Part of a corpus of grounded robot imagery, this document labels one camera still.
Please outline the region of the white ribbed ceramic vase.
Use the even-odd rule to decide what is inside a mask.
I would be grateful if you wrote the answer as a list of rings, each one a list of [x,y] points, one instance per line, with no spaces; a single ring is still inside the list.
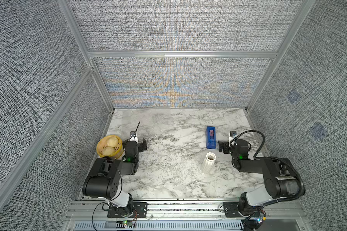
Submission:
[[[214,168],[215,161],[216,161],[216,155],[212,152],[208,152],[201,165],[200,171],[203,174],[210,173],[212,169]]]

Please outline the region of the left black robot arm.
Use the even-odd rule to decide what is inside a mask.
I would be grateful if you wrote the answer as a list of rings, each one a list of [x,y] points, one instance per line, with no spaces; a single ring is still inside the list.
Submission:
[[[146,139],[123,143],[124,157],[119,159],[98,158],[83,185],[83,195],[106,200],[108,218],[145,218],[148,204],[134,202],[133,196],[123,191],[123,175],[135,175],[139,167],[139,154],[147,150]]]

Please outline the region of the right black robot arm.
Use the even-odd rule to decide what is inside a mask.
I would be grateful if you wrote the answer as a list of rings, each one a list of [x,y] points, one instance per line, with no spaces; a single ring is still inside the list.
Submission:
[[[251,132],[261,135],[262,142],[253,157],[249,158],[251,144],[240,137]],[[242,193],[239,198],[238,212],[246,218],[255,215],[266,206],[297,200],[306,191],[302,177],[289,159],[258,156],[264,144],[265,135],[257,130],[248,130],[240,134],[231,131],[228,142],[218,142],[219,151],[231,155],[232,166],[238,172],[256,173],[263,176],[264,184],[262,186]]]

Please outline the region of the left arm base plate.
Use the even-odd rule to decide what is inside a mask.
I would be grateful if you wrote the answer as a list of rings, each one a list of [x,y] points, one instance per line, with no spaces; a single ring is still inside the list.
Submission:
[[[145,202],[133,202],[127,207],[111,206],[108,210],[108,218],[145,218],[147,216],[148,203]]]

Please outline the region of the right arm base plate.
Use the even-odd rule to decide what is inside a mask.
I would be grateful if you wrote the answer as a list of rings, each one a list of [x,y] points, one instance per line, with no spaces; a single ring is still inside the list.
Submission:
[[[246,218],[239,212],[238,202],[223,202],[223,211],[226,218]]]

